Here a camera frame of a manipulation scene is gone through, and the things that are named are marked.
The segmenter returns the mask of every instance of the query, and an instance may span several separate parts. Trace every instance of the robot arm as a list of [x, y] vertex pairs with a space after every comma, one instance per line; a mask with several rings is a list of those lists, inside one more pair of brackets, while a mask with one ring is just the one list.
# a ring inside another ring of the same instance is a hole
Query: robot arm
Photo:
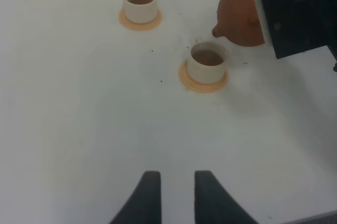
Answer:
[[277, 58], [328, 45], [337, 54], [337, 0], [255, 0]]

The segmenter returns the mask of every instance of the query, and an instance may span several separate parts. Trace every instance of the orange teapot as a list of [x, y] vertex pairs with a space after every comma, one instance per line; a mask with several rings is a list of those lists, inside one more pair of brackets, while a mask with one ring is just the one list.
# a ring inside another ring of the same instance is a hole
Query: orange teapot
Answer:
[[220, 0], [212, 34], [245, 47], [264, 44], [254, 0]]

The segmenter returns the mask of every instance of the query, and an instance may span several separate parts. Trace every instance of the orange coaster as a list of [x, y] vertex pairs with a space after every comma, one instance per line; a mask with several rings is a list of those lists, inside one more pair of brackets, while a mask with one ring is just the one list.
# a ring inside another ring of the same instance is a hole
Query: orange coaster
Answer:
[[179, 68], [179, 79], [181, 83], [186, 87], [188, 90], [195, 91], [197, 93], [202, 94], [210, 94], [214, 93], [216, 91], [219, 91], [222, 89], [228, 82], [228, 72], [226, 71], [225, 75], [223, 76], [223, 79], [217, 83], [214, 84], [200, 84], [196, 81], [194, 81], [189, 74], [187, 73], [187, 61], [184, 61], [180, 68]]
[[157, 27], [162, 22], [163, 16], [160, 10], [158, 9], [157, 17], [153, 21], [149, 23], [138, 24], [138, 23], [133, 23], [132, 21], [129, 21], [125, 16], [124, 9], [122, 8], [118, 18], [120, 20], [120, 23], [124, 27], [128, 29], [132, 29], [132, 30], [143, 31], [143, 30], [150, 30], [150, 29]]

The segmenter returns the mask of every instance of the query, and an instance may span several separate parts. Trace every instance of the screw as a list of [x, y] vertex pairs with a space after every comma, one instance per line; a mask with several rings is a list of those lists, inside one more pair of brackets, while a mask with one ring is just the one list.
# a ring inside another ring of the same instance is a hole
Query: screw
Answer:
[[281, 23], [275, 23], [275, 24], [274, 24], [274, 29], [275, 29], [276, 31], [279, 31], [279, 30], [281, 29]]

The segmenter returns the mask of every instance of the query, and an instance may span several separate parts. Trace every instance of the white table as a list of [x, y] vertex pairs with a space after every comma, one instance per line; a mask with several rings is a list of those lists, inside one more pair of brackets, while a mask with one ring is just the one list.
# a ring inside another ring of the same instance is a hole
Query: white table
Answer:
[[159, 0], [162, 24], [133, 32], [122, 0], [0, 0], [1, 223], [108, 223], [146, 170], [162, 174], [164, 224], [194, 223], [203, 169], [260, 224], [337, 210], [326, 47], [276, 60], [220, 38], [226, 88], [179, 82], [195, 39], [215, 40], [218, 2]]

